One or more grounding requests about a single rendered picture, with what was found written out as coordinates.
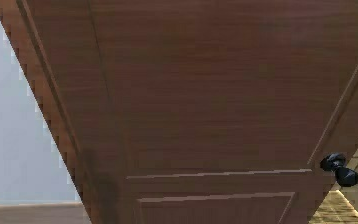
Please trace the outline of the brown wooden room door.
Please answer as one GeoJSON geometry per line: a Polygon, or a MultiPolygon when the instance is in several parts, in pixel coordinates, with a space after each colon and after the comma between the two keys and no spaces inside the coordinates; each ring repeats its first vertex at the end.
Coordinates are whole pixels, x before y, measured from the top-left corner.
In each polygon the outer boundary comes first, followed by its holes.
{"type": "Polygon", "coordinates": [[[358,148],[358,0],[0,0],[92,224],[308,224],[358,148]]]}

